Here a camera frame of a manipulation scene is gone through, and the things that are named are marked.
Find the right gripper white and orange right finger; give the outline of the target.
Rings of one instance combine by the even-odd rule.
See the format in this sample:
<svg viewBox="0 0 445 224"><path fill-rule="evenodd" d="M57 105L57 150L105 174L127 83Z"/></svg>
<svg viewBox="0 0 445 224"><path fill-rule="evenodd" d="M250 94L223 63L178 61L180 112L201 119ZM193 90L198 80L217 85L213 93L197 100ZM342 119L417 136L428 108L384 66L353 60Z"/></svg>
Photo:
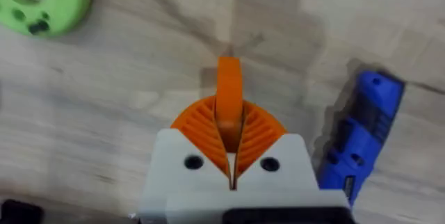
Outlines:
<svg viewBox="0 0 445 224"><path fill-rule="evenodd" d="M228 58L228 152L230 189L315 188L315 175L302 136L271 113L243 98L241 62Z"/></svg>

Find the right gripper white and orange left finger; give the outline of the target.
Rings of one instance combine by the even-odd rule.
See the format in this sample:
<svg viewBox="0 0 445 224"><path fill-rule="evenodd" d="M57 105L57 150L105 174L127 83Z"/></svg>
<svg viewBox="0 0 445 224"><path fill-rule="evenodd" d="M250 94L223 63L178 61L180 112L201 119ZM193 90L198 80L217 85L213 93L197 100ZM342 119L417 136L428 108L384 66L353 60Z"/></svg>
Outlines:
<svg viewBox="0 0 445 224"><path fill-rule="evenodd" d="M232 91L233 59L221 56L215 95L191 104L156 135L139 219L166 219L171 196L231 189Z"/></svg>

